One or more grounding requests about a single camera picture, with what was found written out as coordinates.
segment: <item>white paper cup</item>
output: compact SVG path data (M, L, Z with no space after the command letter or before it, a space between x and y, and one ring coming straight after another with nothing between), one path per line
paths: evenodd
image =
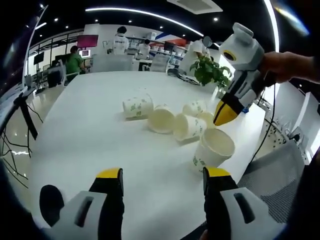
M203 100L193 101L183 106L182 113L196 117L198 114L207 110L206 102Z
M174 119L173 135L176 140L183 141L201 136L206 128L204 120L180 113Z
M175 115L168 105L158 105L148 116L148 127L159 134L168 134L173 131Z
M226 133L208 128L201 136L192 161L196 171L202 173L205 166L217 168L234 153L235 143Z
M204 120L206 123L206 127L208 129L212 129L212 128L216 127L216 125L214 125L214 117L215 116L213 113L208 112L208 111L204 111L204 112L199 113L196 117L198 119Z
M122 102L122 106L126 118L147 116L154 110L154 104L148 94L127 99Z

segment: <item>computer monitor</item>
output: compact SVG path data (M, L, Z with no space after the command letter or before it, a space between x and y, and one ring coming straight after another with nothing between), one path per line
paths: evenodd
M47 70L48 68L50 68L50 64L44 65L44 66L43 66L43 71Z
M64 54L64 55L57 55L55 56L55 63L58 62L59 60L62 60L62 63L63 64L66 64L68 58L70 56L70 53L69 54Z
M81 50L79 51L80 56L84 58L90 58L91 57L91 50Z
M78 48L92 48L98 44L98 35L80 35L77 37Z
M44 61L45 52L39 53L34 57L33 65L39 64Z
M164 42L164 50L169 50L170 52L172 52L174 50L175 44L165 41Z

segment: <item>robotic arm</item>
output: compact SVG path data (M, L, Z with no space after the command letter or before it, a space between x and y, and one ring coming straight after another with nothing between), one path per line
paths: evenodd
M220 53L235 68L232 83L215 110L213 123L220 126L234 120L265 89L276 82L265 80L258 70L265 51L253 38L254 33L241 25L233 25L233 34L220 46Z

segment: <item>person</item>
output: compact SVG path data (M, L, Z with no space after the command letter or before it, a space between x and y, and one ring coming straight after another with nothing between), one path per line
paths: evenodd
M268 52L264 54L259 70L262 74L268 71L275 73L276 82L280 84L292 78L320 84L320 61L317 57L292 52ZM319 186L320 147L311 163L304 167L288 221L275 240L315 239L318 235L320 213ZM205 230L200 240L213 239L209 239L208 231Z
M121 26L116 31L116 35L112 42L111 51L115 55L124 55L126 54L129 47L129 40L125 37L125 33L127 32L127 28L125 26Z
M84 61L79 54L77 46L72 46L70 49L70 55L65 64L66 74L82 73L85 70Z
M298 55L292 52L268 52L264 54L260 71L276 74L277 83L289 81L292 78L304 79L320 83L317 58Z
M205 47L203 39L200 39L190 45L188 52L185 54L179 65L179 73L193 77L195 75L195 70L193 69L190 71L190 67L199 59L199 57L203 56L209 59L211 58L209 49Z
M144 40L144 43L139 44L138 46L138 53L139 53L139 58L140 59L148 59L149 58L149 52L151 47L149 46L150 40L146 39Z

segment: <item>office desk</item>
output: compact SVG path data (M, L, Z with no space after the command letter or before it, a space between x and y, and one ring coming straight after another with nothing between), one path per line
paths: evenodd
M181 144L172 134L157 134L147 120L125 120L122 101L137 92L174 113L192 100L205 99L213 110L218 99L165 73L114 71L77 76L59 96L42 125L30 167L33 217L46 223L40 190L54 185L66 201L88 190L96 175L123 168L124 240L178 240L206 220L203 180L191 169L198 142ZM238 182L259 140L265 111L255 104L221 127L235 143L233 157L221 167Z
M140 64L148 64L149 66L151 65L152 60L146 60L146 59L133 59L132 61L132 71L139 71L139 66Z

